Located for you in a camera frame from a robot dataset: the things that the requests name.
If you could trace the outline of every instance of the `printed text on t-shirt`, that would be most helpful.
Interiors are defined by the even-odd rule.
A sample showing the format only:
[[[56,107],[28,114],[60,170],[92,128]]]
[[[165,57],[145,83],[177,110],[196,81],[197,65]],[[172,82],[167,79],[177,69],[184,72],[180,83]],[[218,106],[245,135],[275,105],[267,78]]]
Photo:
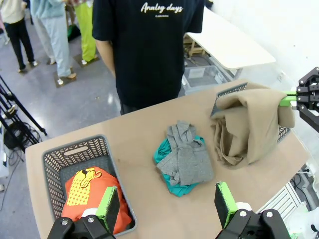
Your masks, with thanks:
[[[169,6],[161,6],[156,3],[155,6],[149,6],[148,2],[145,2],[141,8],[141,12],[147,13],[147,11],[158,11],[159,13],[163,13],[164,10],[166,11],[173,11],[174,13],[179,13],[183,11],[182,6],[173,6],[171,3]]]

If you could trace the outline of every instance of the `teal clothing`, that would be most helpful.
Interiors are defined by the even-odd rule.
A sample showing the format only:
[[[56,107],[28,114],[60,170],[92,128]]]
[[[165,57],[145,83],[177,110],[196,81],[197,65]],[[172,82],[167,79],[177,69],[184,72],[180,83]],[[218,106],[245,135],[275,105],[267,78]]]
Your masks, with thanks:
[[[65,3],[61,0],[30,0],[30,11],[33,17],[51,18],[65,14]]]
[[[203,143],[205,143],[205,140],[202,137],[196,136],[195,139],[201,140]],[[166,138],[154,154],[155,163],[158,164],[170,153],[171,153],[170,143],[169,143],[168,139]],[[165,183],[168,187],[169,192],[173,193],[174,195],[176,195],[178,197],[189,194],[193,190],[193,188],[198,185],[198,183],[195,183],[195,184],[188,185],[188,186],[180,186],[179,184],[172,186],[169,183],[170,176],[166,175],[166,174],[162,174],[162,175],[163,175]]]

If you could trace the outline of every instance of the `black t-shirt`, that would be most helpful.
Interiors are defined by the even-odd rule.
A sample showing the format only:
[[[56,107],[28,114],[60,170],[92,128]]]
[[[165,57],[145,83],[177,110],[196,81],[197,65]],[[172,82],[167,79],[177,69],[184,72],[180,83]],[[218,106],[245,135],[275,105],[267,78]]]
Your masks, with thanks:
[[[204,0],[94,0],[93,37],[111,41],[120,100],[148,107],[177,97],[183,37],[202,30]]]

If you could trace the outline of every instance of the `light blue pants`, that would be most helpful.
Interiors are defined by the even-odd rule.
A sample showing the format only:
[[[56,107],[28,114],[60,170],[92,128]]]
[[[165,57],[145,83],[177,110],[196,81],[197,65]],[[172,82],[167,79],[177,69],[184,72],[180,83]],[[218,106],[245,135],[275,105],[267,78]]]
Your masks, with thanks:
[[[65,13],[59,17],[32,19],[46,54],[56,61],[58,76],[69,76],[71,65]]]

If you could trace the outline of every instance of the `basket handle hole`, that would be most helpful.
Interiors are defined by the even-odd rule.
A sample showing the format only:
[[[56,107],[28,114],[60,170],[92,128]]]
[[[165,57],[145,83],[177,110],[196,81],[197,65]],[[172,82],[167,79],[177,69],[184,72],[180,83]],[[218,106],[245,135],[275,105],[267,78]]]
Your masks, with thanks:
[[[88,150],[89,148],[87,146],[83,146],[83,147],[80,147],[80,148],[76,148],[76,149],[73,149],[73,150],[70,150],[70,151],[67,151],[64,153],[64,156],[69,156],[69,155],[72,155],[72,154],[75,154],[75,153],[79,153],[79,152],[83,152],[83,151],[86,151]]]

